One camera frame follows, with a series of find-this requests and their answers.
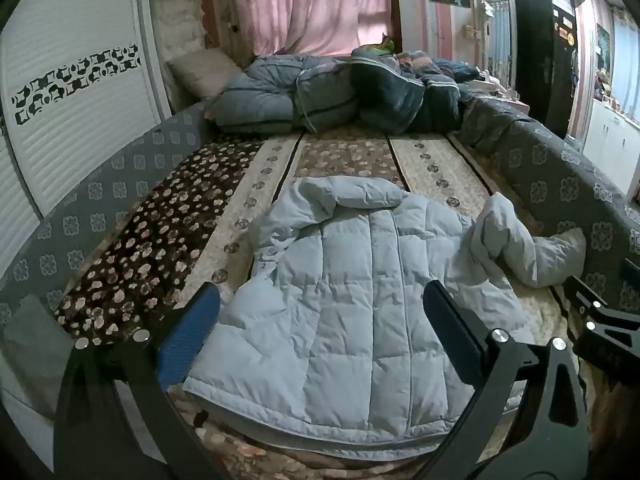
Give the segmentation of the beige pillow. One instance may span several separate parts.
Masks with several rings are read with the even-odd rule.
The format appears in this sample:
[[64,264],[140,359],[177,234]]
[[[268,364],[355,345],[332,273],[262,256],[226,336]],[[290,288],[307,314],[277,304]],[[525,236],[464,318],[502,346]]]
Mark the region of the beige pillow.
[[198,98],[213,98],[242,68],[221,48],[203,49],[174,58],[168,67],[178,83]]

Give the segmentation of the white ornate mirror frame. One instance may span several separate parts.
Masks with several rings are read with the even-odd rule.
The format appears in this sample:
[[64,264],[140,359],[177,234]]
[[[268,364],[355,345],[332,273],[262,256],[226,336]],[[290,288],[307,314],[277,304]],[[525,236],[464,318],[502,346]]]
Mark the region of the white ornate mirror frame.
[[514,85],[516,24],[514,0],[480,0],[483,62],[503,88]]

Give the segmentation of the floral patterned bed blanket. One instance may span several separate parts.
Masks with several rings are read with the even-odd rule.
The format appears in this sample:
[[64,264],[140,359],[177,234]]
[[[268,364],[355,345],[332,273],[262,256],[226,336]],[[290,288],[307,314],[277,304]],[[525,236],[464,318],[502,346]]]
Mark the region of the floral patterned bed blanket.
[[489,326],[533,341],[516,285],[582,272],[570,228],[529,232],[493,195],[471,210],[390,178],[394,146],[342,139],[310,176],[292,136],[199,148],[132,213],[55,310],[110,351],[171,315],[153,367],[203,454],[257,479],[407,479],[459,418],[462,384],[422,310],[441,282]]

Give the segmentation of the grey blue folded quilt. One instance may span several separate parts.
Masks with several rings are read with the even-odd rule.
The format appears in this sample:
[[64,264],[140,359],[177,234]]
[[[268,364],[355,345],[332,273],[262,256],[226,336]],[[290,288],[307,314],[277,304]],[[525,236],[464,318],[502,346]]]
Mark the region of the grey blue folded quilt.
[[271,55],[230,81],[207,118],[234,133],[322,133],[357,115],[346,58]]

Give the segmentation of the blue striped window curtain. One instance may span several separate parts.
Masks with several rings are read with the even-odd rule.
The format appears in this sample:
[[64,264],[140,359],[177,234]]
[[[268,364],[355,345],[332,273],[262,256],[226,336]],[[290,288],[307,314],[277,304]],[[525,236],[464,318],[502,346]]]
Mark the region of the blue striped window curtain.
[[612,93],[624,115],[639,122],[639,26],[626,10],[614,9]]

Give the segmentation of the white low cabinet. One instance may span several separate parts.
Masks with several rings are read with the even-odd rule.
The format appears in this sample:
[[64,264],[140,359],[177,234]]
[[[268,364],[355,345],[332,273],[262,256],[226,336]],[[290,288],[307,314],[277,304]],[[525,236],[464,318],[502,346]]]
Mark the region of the white low cabinet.
[[582,154],[620,189],[628,202],[639,186],[639,151],[639,127],[594,100]]

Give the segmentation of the dark navy folded quilt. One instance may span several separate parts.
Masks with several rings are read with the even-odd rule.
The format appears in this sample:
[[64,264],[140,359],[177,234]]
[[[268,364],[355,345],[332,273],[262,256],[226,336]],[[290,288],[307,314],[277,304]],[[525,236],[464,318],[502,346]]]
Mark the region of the dark navy folded quilt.
[[461,125],[462,84],[479,80],[472,65],[360,47],[350,56],[350,78],[360,118],[386,133],[447,133]]

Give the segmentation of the pink curtain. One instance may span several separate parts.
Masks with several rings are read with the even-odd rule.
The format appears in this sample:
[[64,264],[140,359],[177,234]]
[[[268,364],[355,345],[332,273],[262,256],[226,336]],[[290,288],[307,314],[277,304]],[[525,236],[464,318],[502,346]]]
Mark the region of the pink curtain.
[[239,32],[251,55],[348,55],[382,44],[392,0],[235,0]]

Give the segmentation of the white louvered wardrobe door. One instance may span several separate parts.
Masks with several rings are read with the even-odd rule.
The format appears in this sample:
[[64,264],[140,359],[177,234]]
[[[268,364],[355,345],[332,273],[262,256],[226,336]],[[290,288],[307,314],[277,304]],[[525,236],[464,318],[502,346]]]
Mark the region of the white louvered wardrobe door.
[[150,0],[20,0],[1,32],[1,267],[107,159],[169,117]]

